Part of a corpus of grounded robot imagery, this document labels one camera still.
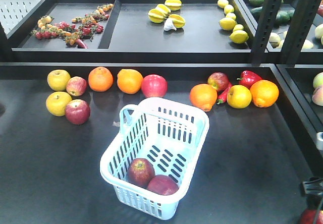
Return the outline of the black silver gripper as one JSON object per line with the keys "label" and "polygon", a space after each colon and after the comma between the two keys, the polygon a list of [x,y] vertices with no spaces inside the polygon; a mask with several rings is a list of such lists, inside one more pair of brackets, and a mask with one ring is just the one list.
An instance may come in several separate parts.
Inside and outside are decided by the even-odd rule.
{"label": "black silver gripper", "polygon": [[[316,147],[322,151],[322,132],[316,134]],[[322,209],[322,177],[311,177],[301,184],[301,189],[305,195],[319,198],[317,209]]]}

